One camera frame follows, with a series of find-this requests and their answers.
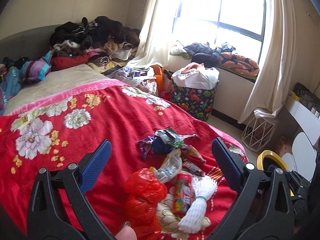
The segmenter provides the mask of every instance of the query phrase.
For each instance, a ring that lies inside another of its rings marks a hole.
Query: red bedspread
[[[211,154],[211,141],[221,136],[225,143],[241,147],[240,144],[179,107],[138,91],[113,86],[83,92],[26,114],[0,117],[0,201],[23,232],[26,231],[30,192],[39,168],[47,167],[50,171],[65,168],[71,162],[79,162],[103,139],[108,139],[112,143],[112,155],[93,190],[86,196],[105,225],[116,234],[127,219],[123,204],[128,195],[123,190],[123,183],[138,169],[160,167],[164,160],[163,155],[149,155],[143,162],[135,143],[168,126],[182,135],[195,133],[200,136],[186,143],[204,156],[207,163],[196,164],[219,184],[207,202],[204,230],[190,236],[182,234],[177,230],[177,223],[169,225],[166,214],[159,210],[163,231],[168,233],[168,239],[204,239],[219,223],[236,193],[230,190],[217,168]],[[168,193],[172,192],[172,186],[168,185]],[[77,225],[65,196],[63,199],[71,222]],[[168,194],[164,207],[170,206],[170,199]]]

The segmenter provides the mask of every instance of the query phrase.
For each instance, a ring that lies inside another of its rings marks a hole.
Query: window
[[[266,25],[266,0],[182,0],[173,38],[182,45],[223,42],[259,63]]]

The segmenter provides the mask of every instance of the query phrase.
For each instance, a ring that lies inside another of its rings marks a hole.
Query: beige wall
[[[318,86],[320,82],[320,21],[317,24],[317,34],[318,34],[318,43],[317,43],[317,53],[316,53],[316,69],[313,75],[312,80],[312,88],[311,92],[314,92],[316,87]],[[320,86],[316,91],[316,96],[320,98]]]
[[[138,28],[141,30],[146,2],[147,0],[130,0],[125,23],[126,25],[130,25],[130,28]]]
[[[292,73],[290,89],[293,89],[297,82],[305,85],[312,92],[316,88],[314,85],[315,73],[320,69],[317,67],[319,58],[318,49],[318,26],[319,15],[310,0],[293,0],[296,15],[296,64]],[[310,20],[307,13],[314,14]]]
[[[132,0],[9,0],[0,15],[0,39],[12,34],[46,25],[81,22],[82,17],[93,20],[105,15],[126,23],[129,3]],[[143,3],[135,3],[130,16],[136,10],[143,13]]]

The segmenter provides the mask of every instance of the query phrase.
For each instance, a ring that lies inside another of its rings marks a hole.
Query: blue gripper pad
[[[80,174],[80,191],[82,194],[92,190],[111,156],[111,149],[111,143],[105,140],[95,150],[93,157]]]
[[[216,138],[211,144],[212,154],[217,161],[229,187],[238,194],[242,192],[242,173],[230,156],[230,152],[220,138]]]

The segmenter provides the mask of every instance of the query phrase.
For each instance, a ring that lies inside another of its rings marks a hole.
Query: gray headboard
[[[44,56],[50,49],[50,36],[60,25],[50,25],[26,30],[0,40],[0,62],[4,57],[18,60],[28,57],[35,60]]]

